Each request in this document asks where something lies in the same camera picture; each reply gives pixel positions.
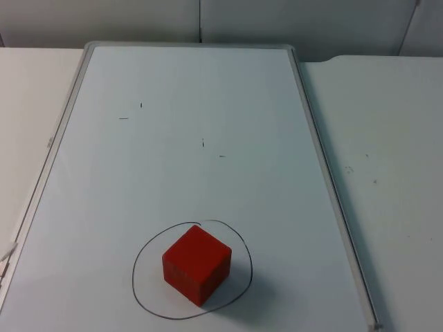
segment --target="black mark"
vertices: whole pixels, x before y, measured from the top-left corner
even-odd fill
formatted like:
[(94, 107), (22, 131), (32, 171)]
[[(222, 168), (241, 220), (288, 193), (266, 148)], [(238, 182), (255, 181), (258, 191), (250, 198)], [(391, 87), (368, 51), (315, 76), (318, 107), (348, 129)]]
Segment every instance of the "black mark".
[(144, 245), (144, 246), (140, 249), (140, 251), (138, 252), (137, 257), (136, 257), (136, 260), (135, 260), (135, 262), (134, 262), (134, 266), (132, 267), (132, 293), (134, 294), (134, 297), (136, 298), (136, 301), (137, 301), (138, 305), (141, 306), (141, 307), (142, 307), (145, 311), (147, 311), (148, 313), (151, 313), (152, 315), (157, 316), (157, 317), (160, 317), (160, 318), (164, 318), (164, 319), (166, 319), (166, 320), (189, 320), (189, 319), (191, 319), (191, 318), (196, 318), (196, 317), (199, 317), (199, 316), (205, 315), (205, 314), (207, 314), (207, 313), (212, 313), (213, 311), (217, 311), (217, 310), (219, 310), (219, 309), (221, 309), (221, 308), (224, 308), (224, 307), (226, 307), (226, 306), (231, 305), (232, 303), (236, 302), (239, 298), (241, 298), (241, 297), (247, 292), (247, 290), (249, 289), (249, 287), (251, 287), (251, 284), (252, 284), (252, 278), (253, 278), (252, 257), (251, 257), (251, 252), (249, 251), (249, 248), (248, 248), (246, 242), (244, 241), (243, 237), (240, 235), (239, 232), (237, 232), (234, 228), (230, 227), (227, 223), (225, 223), (225, 222), (223, 222), (223, 221), (216, 220), (216, 219), (206, 219), (206, 220), (203, 220), (203, 221), (214, 221), (214, 222), (216, 222), (216, 223), (221, 223), (221, 224), (225, 225), (227, 228), (229, 228), (230, 230), (232, 230), (232, 231), (233, 231), (233, 232), (234, 232), (234, 233), (240, 238), (240, 240), (242, 240), (243, 245), (244, 245), (244, 247), (246, 248), (246, 251), (247, 251), (247, 253), (248, 253), (248, 256), (249, 256), (249, 264), (250, 264), (250, 267), (251, 267), (251, 277), (249, 278), (249, 283), (248, 283), (248, 285), (246, 286), (246, 288), (245, 288), (245, 289), (244, 289), (239, 295), (237, 295), (234, 299), (232, 299), (232, 300), (229, 301), (228, 303), (222, 304), (221, 306), (218, 306), (217, 308), (210, 309), (210, 310), (208, 310), (208, 311), (204, 311), (203, 313), (198, 313), (198, 314), (196, 314), (196, 315), (191, 315), (191, 316), (187, 316), (187, 317), (169, 317), (169, 316), (160, 315), (160, 314), (158, 314), (158, 313), (155, 313), (155, 312), (149, 310), (149, 309), (146, 308), (143, 304), (141, 304), (140, 300), (139, 300), (138, 297), (137, 297), (136, 289), (135, 289), (135, 287), (134, 287), (134, 275), (135, 275), (135, 270), (136, 270), (136, 265), (137, 265), (138, 258), (140, 257), (140, 255), (141, 255), (141, 253), (144, 251), (144, 249), (147, 247), (147, 245), (150, 244), (150, 243), (151, 243), (156, 237), (158, 237), (159, 235), (163, 234), (164, 232), (166, 232), (166, 231), (168, 231), (168, 230), (170, 230), (170, 229), (172, 229), (172, 228), (174, 228), (174, 227), (177, 227), (177, 226), (180, 226), (180, 225), (186, 225), (186, 224), (194, 224), (194, 225), (199, 225), (199, 226), (201, 226), (201, 224), (200, 224), (200, 223), (197, 223), (196, 221), (188, 221), (188, 222), (185, 222), (185, 223), (178, 223), (178, 224), (176, 224), (176, 225), (172, 225), (172, 226), (166, 228), (165, 230), (162, 230), (162, 231), (159, 232), (158, 234), (154, 235), (154, 237), (152, 237), (148, 242), (146, 242), (145, 245)]

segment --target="red block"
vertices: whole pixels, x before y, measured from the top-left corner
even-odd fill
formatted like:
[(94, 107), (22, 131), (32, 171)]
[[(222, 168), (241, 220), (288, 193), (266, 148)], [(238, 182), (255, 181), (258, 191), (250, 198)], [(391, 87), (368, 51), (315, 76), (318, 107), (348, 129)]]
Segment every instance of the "red block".
[(162, 256), (165, 281), (197, 306), (227, 278), (232, 250), (192, 226)]

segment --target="white desk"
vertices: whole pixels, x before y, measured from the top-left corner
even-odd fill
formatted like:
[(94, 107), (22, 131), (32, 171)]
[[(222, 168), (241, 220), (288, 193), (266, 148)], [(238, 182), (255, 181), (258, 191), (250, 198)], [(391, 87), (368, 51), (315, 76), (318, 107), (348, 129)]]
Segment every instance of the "white desk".
[[(0, 49), (0, 244), (26, 209), (81, 52)], [(443, 325), (442, 69), (443, 59), (354, 56), (305, 66), (387, 331)]]

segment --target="scratch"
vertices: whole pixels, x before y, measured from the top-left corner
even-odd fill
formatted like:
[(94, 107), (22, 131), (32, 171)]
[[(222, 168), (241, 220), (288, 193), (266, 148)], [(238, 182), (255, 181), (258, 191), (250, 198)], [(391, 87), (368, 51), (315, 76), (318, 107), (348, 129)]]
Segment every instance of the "scratch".
[(49, 138), (48, 144), (46, 147), (51, 147), (51, 144), (53, 144), (54, 137)]

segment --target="whiteboard surface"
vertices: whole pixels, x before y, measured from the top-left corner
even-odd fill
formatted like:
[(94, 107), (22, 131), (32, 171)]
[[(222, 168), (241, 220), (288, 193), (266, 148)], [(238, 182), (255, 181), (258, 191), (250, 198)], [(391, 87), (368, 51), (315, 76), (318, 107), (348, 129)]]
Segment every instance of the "whiteboard surface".
[[(203, 219), (244, 237), (251, 287), (191, 320), (150, 315), (132, 293), (138, 251)], [(0, 330), (366, 329), (287, 50), (95, 48)]]

